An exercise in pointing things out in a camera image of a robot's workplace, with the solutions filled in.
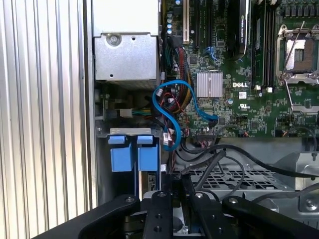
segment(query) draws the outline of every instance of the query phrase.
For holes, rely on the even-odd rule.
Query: chip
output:
[[[197,57],[196,56],[191,56],[189,58],[190,64],[197,64]]]
[[[251,122],[251,128],[257,129],[258,128],[258,122]]]
[[[226,118],[220,117],[220,118],[218,119],[218,124],[219,124],[219,125],[225,125],[225,124],[226,124]]]

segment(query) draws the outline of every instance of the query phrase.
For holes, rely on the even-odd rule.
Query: black bracket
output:
[[[201,192],[190,195],[190,202],[195,213],[197,213],[203,232],[208,239],[236,239],[238,238],[226,220],[220,203],[210,200]]]
[[[133,195],[121,195],[114,200],[79,215],[34,239],[102,239],[115,234],[124,217],[140,209]]]
[[[148,209],[143,239],[170,239],[172,237],[172,197],[167,192],[155,192]]]
[[[319,238],[319,230],[237,196],[225,198],[222,206],[224,213],[261,231],[264,238]]]

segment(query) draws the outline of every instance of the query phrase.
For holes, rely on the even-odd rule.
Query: screw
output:
[[[229,199],[229,202],[235,204],[235,203],[238,203],[237,199],[236,198],[230,198]]]
[[[128,203],[130,203],[130,202],[132,202],[132,201],[134,201],[134,198],[132,198],[132,197],[128,197],[128,198],[125,200],[125,202],[128,202]]]
[[[312,207],[315,206],[314,202],[311,201],[310,199],[307,199],[307,200],[306,200],[306,204],[307,204],[307,207],[309,207],[309,208],[312,208]]]
[[[117,36],[112,35],[112,36],[110,37],[110,43],[111,43],[112,45],[116,45],[116,44],[118,43],[118,41],[119,41],[119,39],[118,39]]]
[[[195,197],[197,197],[197,198],[202,198],[202,197],[204,197],[204,195],[203,195],[202,193],[196,193],[196,194],[195,194]]]
[[[159,197],[165,197],[165,196],[166,196],[166,193],[160,192],[160,193],[158,194],[158,196],[159,196]]]

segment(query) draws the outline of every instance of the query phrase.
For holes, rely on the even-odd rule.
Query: ram slot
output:
[[[261,90],[265,64],[265,22],[266,3],[254,4],[252,7],[252,77],[251,89]]]
[[[263,87],[272,88],[274,86],[274,62],[275,62],[275,20],[276,8],[268,6],[266,10],[265,22],[265,71]]]
[[[195,29],[195,48],[200,46],[200,1],[194,0],[194,29]]]
[[[213,41],[213,0],[206,1],[206,9],[207,9],[207,27],[206,27],[206,37],[207,37],[207,46],[212,46]]]

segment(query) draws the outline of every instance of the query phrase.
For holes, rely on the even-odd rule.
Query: green circuit board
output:
[[[283,25],[287,29],[298,29],[304,22],[303,29],[313,29],[319,24],[319,2],[314,0],[282,0],[281,4],[274,10],[274,29],[272,40],[274,42],[273,50],[275,56],[274,62],[270,62],[273,66],[269,73],[273,78],[273,91],[267,92],[265,88],[256,90],[256,85],[262,85],[263,74],[265,68],[265,51],[256,51],[256,39],[263,45],[264,36],[263,22],[264,15],[258,11],[262,6],[255,6],[258,1],[251,1],[248,21],[248,46],[246,54],[237,61],[231,60],[227,54],[227,31],[228,18],[231,17],[228,12],[229,0],[213,0],[212,1],[212,18],[213,25],[207,25],[207,1],[200,1],[200,19],[199,21],[199,48],[194,47],[193,31],[190,34],[189,44],[184,44],[187,52],[189,66],[192,72],[196,88],[196,77],[199,72],[216,71],[223,73],[223,97],[221,98],[206,98],[197,99],[199,107],[208,114],[219,116],[219,123],[213,130],[218,130],[220,127],[234,123],[248,132],[250,137],[281,137],[283,133],[295,126],[305,126],[319,134],[319,126],[317,123],[317,113],[298,112],[292,110],[292,105],[289,99],[288,90],[285,84],[282,84],[276,77],[276,54],[280,56],[281,70],[285,64],[285,49],[286,44],[280,43],[277,45],[279,30]],[[171,1],[167,5],[166,12],[172,13],[172,35],[182,34],[182,17],[174,14],[176,7],[175,1]],[[190,29],[194,28],[194,1],[190,1]],[[207,28],[211,27],[212,31],[212,46],[215,48],[215,57],[218,60],[212,60],[205,53],[207,47]],[[314,40],[312,45],[312,61],[318,61],[318,41]],[[316,65],[311,65],[311,71],[317,69]],[[168,75],[174,75],[172,70],[167,71]],[[233,83],[242,83],[234,87]],[[304,106],[306,109],[319,106],[319,89],[317,84],[292,84],[288,86],[290,97],[294,105]],[[190,135],[195,136],[198,132],[209,133],[208,122],[203,121],[195,111],[193,100],[186,108],[186,113],[189,118],[188,127]],[[179,117],[179,122],[184,125],[183,115]],[[225,137],[237,137],[237,130],[225,131]],[[305,136],[302,131],[291,133],[289,136]]]

